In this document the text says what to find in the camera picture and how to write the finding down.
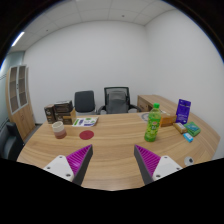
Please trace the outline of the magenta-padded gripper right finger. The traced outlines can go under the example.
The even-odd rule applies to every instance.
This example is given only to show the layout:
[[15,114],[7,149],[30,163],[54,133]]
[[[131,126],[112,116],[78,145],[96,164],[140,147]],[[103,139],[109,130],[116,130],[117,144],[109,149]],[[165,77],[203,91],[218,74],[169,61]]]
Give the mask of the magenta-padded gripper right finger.
[[158,156],[139,145],[134,146],[134,156],[145,185],[182,169],[182,167],[169,156]]

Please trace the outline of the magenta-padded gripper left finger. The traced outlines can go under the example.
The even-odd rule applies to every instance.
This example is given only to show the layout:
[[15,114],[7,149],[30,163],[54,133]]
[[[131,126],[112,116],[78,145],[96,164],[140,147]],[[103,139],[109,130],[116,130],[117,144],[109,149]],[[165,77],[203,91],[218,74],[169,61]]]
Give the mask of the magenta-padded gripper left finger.
[[44,170],[81,186],[92,155],[93,147],[88,145],[68,156],[57,156]]

